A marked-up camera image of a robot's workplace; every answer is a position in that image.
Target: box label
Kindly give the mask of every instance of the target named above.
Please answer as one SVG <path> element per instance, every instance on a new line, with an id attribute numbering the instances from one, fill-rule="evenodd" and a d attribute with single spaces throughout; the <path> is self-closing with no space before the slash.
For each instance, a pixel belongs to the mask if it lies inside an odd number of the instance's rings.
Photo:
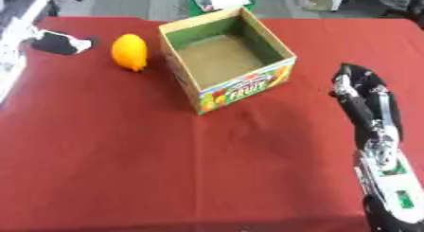
<path id="1" fill-rule="evenodd" d="M 258 74 L 253 73 L 230 81 L 221 89 L 211 90 L 201 95 L 201 114 L 228 105 L 237 100 L 259 93 L 273 87 L 289 78 L 291 65 L 284 65 L 278 69 Z"/>

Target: orange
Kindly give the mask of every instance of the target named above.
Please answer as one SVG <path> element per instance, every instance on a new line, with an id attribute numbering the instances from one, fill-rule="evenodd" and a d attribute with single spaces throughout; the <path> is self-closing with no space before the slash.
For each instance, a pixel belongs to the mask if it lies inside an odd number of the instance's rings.
<path id="1" fill-rule="evenodd" d="M 147 55 L 146 43 L 134 34 L 122 35 L 112 45 L 114 61 L 118 65 L 133 71 L 140 71 L 146 67 Z"/>

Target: fruit illustration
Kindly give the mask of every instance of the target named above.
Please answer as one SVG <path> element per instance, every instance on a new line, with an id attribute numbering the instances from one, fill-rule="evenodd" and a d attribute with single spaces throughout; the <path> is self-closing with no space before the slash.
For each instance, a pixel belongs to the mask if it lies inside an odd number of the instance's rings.
<path id="1" fill-rule="evenodd" d="M 278 83 L 280 83 L 281 81 L 285 80 L 289 76 L 291 69 L 292 69 L 291 65 L 285 65 L 277 69 L 274 73 L 274 76 L 270 80 L 269 87 L 273 87 L 277 85 Z"/>
<path id="2" fill-rule="evenodd" d="M 216 91 L 214 93 L 214 98 L 217 98 L 217 97 L 220 97 L 220 96 L 224 96 L 224 95 L 225 95 L 225 88 L 222 88 L 221 90 Z"/>
<path id="3" fill-rule="evenodd" d="M 209 112 L 211 110 L 215 109 L 215 103 L 214 102 L 206 102 L 202 103 L 202 111 L 203 112 Z"/>
<path id="4" fill-rule="evenodd" d="M 134 34 L 125 34 L 115 40 L 111 54 L 118 65 L 135 72 L 147 65 L 146 43 Z"/>
<path id="5" fill-rule="evenodd" d="M 220 107 L 225 106 L 225 95 L 215 98 L 215 103 L 217 103 Z"/>

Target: white robot part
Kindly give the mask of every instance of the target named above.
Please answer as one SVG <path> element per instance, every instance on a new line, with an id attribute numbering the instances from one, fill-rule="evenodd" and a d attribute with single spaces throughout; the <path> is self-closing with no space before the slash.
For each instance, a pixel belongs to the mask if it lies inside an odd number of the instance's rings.
<path id="1" fill-rule="evenodd" d="M 406 223 L 424 220 L 423 188 L 402 151 L 397 152 L 397 167 L 390 171 L 360 151 L 355 171 L 364 194 L 378 196 L 395 218 Z"/>

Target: fruit box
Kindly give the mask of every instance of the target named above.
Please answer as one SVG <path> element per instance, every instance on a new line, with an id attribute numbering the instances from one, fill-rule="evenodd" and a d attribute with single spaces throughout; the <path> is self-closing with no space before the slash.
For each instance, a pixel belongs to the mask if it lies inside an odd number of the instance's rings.
<path id="1" fill-rule="evenodd" d="M 246 8 L 159 29 L 168 64 L 200 115 L 287 81 L 296 61 Z"/>

